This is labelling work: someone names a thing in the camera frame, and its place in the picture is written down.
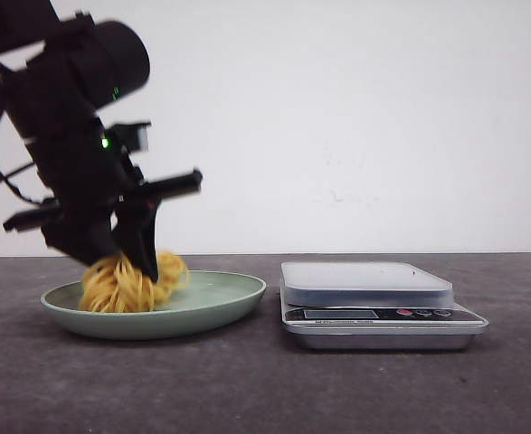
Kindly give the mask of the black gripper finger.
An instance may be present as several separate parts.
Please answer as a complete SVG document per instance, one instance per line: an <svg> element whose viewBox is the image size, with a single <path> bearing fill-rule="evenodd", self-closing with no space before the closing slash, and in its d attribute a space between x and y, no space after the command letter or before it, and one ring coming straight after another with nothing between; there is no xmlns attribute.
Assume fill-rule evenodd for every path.
<svg viewBox="0 0 531 434"><path fill-rule="evenodd" d="M45 223L41 232L48 247L86 266L119 252L112 237L109 217L88 220L61 217Z"/></svg>
<svg viewBox="0 0 531 434"><path fill-rule="evenodd" d="M136 200L121 203L115 210L117 223L112 236L133 267L153 282L158 280L155 226L160 201Z"/></svg>

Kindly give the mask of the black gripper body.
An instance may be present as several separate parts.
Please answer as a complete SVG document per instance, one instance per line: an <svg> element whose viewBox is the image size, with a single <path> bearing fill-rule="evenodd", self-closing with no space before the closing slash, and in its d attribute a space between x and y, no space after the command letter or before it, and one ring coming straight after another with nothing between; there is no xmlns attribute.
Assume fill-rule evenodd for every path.
<svg viewBox="0 0 531 434"><path fill-rule="evenodd" d="M14 214L4 223L6 231L28 231L67 217L88 220L115 215L124 202L165 199L196 193L203 176L197 169L176 177L149 182L130 154L113 147L105 138L107 128L92 118L63 131L46 133L44 127L15 125L53 196L29 211Z"/></svg>

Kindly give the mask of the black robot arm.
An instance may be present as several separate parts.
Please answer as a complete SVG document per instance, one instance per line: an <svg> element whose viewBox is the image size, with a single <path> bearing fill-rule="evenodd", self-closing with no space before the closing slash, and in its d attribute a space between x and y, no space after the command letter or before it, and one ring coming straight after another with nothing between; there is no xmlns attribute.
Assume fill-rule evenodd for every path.
<svg viewBox="0 0 531 434"><path fill-rule="evenodd" d="M147 50L123 23L61 20L48 1L0 1L0 120L8 117L52 196L5 221L92 265L122 253L157 279L156 211L199 189L199 171L147 181L130 154L146 123L105 127L98 110L148 80Z"/></svg>

